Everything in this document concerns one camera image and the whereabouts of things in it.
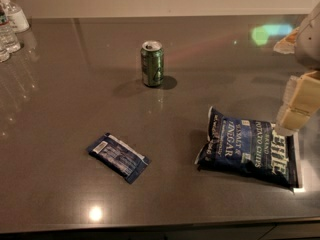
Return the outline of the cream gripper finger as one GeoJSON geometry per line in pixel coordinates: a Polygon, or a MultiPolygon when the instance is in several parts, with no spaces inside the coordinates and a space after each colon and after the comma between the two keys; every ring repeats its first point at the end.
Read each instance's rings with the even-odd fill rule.
{"type": "Polygon", "coordinates": [[[279,135],[291,136],[320,109],[320,72],[311,71],[301,76],[291,76],[282,101],[276,117],[275,131],[279,135]]]}

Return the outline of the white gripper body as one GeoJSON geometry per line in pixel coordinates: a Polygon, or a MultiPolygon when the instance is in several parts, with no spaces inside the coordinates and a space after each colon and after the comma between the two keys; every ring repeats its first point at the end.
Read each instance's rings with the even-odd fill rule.
{"type": "Polygon", "coordinates": [[[297,62],[309,70],[320,70],[320,2],[300,26],[278,41],[273,50],[294,54],[297,62]]]}

